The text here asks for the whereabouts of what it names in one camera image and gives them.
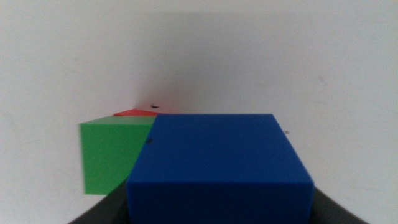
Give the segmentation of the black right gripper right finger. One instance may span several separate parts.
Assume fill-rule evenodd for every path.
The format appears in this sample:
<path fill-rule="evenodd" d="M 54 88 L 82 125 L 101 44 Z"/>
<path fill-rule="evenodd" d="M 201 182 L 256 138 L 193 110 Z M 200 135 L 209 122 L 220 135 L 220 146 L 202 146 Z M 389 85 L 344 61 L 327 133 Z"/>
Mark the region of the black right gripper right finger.
<path fill-rule="evenodd" d="M 315 187 L 310 224 L 368 224 Z"/>

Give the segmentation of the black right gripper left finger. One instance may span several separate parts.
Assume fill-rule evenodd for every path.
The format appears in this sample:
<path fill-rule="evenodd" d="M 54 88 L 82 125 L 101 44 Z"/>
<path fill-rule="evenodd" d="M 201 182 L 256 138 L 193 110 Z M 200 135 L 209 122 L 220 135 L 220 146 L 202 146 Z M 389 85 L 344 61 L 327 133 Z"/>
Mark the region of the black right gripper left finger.
<path fill-rule="evenodd" d="M 129 224 L 126 180 L 69 224 Z"/>

